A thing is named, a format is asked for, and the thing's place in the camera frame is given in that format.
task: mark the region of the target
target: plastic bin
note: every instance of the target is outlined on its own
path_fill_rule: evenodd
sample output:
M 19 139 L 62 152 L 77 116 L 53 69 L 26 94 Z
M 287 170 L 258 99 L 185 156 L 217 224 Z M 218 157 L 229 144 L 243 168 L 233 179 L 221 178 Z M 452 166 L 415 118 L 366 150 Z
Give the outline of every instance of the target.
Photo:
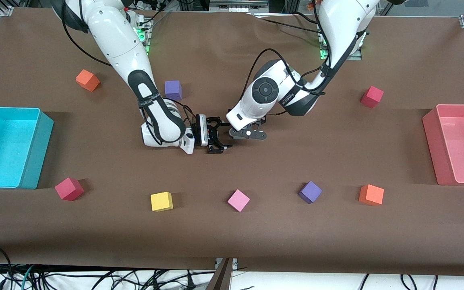
M 39 108 L 0 107 L 0 188 L 37 188 L 52 129 Z
M 437 105 L 422 121 L 438 184 L 464 185 L 464 105 Z

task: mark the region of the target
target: brown tabletop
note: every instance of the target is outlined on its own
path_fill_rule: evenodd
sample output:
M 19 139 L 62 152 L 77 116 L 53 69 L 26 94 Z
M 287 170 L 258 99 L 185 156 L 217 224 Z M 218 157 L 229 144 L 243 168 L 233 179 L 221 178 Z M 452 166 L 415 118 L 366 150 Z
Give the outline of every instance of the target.
M 307 116 L 269 117 L 265 141 L 222 134 L 234 144 L 224 154 L 187 155 L 142 144 L 132 91 L 75 48 L 52 10 L 15 9 L 0 19 L 0 106 L 39 107 L 55 125 L 39 189 L 0 190 L 0 246 L 14 263 L 213 268 L 237 257 L 249 270 L 464 275 L 464 187 L 436 184 L 421 123 L 437 104 L 464 104 L 464 29 L 384 17 L 370 31 L 363 60 Z M 321 63 L 316 43 L 243 13 L 170 13 L 150 60 L 161 92 L 179 79 L 184 104 L 224 118 L 260 51 L 303 73 Z M 101 80 L 92 93 L 75 82 L 83 68 Z M 371 110 L 359 98 L 372 85 L 385 95 Z M 69 176 L 88 189 L 74 202 L 53 189 Z M 310 180 L 323 189 L 312 205 L 297 195 Z M 357 201 L 368 183 L 385 189 L 382 206 Z M 236 189 L 251 198 L 242 213 L 226 202 Z M 175 209 L 153 212 L 162 191 Z

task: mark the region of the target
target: teal cable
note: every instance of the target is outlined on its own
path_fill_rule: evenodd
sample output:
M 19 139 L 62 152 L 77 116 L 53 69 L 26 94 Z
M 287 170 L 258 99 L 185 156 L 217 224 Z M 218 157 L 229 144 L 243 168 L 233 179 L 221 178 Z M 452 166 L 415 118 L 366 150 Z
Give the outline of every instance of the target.
M 31 271 L 32 268 L 33 268 L 33 265 L 30 266 L 30 268 L 28 268 L 28 270 L 26 270 L 26 273 L 24 273 L 23 284 L 21 284 L 21 290 L 24 290 L 24 284 L 26 284 L 26 279 L 28 278 L 28 275 L 30 275 L 30 271 Z

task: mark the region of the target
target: robotic arm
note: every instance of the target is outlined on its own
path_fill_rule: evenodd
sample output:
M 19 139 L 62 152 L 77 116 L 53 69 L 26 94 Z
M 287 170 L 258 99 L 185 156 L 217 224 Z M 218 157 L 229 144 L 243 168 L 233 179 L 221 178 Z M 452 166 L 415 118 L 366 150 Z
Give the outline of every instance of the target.
M 157 90 L 147 53 L 135 32 L 140 15 L 125 11 L 129 0 L 54 0 L 55 13 L 73 29 L 90 31 L 94 40 L 137 97 L 145 123 L 145 145 L 177 146 L 191 154 L 194 138 L 184 125 L 175 103 Z
M 378 2 L 324 0 L 320 6 L 319 20 L 328 41 L 329 57 L 315 79 L 305 81 L 282 60 L 268 61 L 256 73 L 239 103 L 226 115 L 234 129 L 239 131 L 259 121 L 276 102 L 292 116 L 307 114 L 347 57 L 362 44 Z M 402 4 L 404 0 L 390 2 Z

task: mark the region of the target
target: teal bin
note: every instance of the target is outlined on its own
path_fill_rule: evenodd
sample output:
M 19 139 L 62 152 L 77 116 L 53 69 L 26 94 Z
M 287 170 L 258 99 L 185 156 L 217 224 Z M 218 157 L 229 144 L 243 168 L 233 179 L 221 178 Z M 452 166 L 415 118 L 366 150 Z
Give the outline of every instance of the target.
M 37 188 L 52 130 L 39 108 L 0 107 L 0 188 Z

